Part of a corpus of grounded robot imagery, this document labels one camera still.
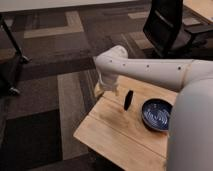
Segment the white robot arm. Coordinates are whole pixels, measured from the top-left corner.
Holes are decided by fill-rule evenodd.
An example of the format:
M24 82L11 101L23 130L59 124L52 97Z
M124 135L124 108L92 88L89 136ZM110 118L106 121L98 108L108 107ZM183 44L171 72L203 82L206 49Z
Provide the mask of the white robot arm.
M93 58L99 85L117 88L124 76L175 93L169 121L165 171L213 171L213 61L129 58L113 46Z

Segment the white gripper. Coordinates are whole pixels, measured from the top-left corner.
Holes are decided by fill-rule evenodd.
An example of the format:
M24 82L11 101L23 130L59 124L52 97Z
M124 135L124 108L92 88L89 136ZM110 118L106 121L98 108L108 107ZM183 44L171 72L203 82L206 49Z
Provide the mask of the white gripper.
M99 98L105 91L117 92L118 76L113 74L100 74L99 81L94 88L94 96Z

